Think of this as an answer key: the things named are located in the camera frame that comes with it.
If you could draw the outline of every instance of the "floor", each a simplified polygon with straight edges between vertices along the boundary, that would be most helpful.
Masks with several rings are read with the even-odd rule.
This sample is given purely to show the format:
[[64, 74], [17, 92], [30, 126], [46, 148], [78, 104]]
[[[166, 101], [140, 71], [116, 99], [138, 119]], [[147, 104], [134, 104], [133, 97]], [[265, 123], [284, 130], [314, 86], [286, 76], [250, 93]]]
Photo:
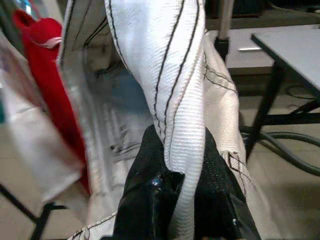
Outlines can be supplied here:
[[[251, 125], [259, 104], [259, 96], [240, 98], [241, 118]], [[272, 113], [288, 113], [306, 100], [283, 93], [276, 99]], [[266, 132], [288, 131], [320, 138], [318, 124], [268, 126]], [[320, 149], [294, 140], [283, 141], [295, 154], [320, 167]], [[21, 200], [34, 214], [42, 208], [35, 183], [10, 141], [5, 126], [0, 126], [0, 182]], [[272, 217], [284, 239], [316, 239], [320, 236], [320, 177], [307, 174], [257, 144], [249, 159], [251, 175], [267, 195]], [[2, 239], [25, 240], [34, 225], [2, 195], [0, 196], [0, 232]], [[82, 224], [70, 210], [55, 210], [50, 216], [43, 239], [63, 239], [71, 236]]]

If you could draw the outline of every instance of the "red fabric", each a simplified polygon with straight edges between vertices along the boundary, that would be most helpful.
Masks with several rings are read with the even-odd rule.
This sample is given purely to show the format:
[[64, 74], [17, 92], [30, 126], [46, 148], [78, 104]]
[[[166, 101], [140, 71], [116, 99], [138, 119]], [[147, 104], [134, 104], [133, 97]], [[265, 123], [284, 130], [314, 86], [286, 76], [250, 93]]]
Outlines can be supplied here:
[[53, 48], [40, 45], [52, 38], [61, 37], [62, 27], [52, 18], [35, 21], [21, 10], [14, 13], [13, 20], [21, 31], [25, 56], [48, 106], [51, 120], [65, 142], [86, 166], [80, 180], [89, 192], [85, 144], [56, 65], [60, 44]]

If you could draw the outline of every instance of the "table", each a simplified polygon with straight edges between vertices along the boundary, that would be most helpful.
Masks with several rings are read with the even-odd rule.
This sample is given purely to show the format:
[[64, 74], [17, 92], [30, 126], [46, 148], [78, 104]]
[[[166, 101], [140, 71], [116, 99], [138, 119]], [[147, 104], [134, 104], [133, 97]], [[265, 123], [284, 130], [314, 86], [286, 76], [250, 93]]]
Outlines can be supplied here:
[[[251, 39], [273, 58], [274, 64], [271, 80], [246, 142], [247, 159], [264, 125], [320, 123], [320, 113], [308, 113], [320, 107], [320, 29], [255, 33]], [[286, 73], [302, 83], [315, 100], [290, 114], [268, 115]]]

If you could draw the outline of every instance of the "white tabletop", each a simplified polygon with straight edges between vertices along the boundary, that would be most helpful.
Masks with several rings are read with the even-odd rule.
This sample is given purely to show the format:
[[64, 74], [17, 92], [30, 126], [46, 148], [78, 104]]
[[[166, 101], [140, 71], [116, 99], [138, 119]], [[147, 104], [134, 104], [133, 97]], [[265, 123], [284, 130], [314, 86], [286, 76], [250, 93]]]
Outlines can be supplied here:
[[252, 40], [320, 95], [320, 29], [255, 33]]

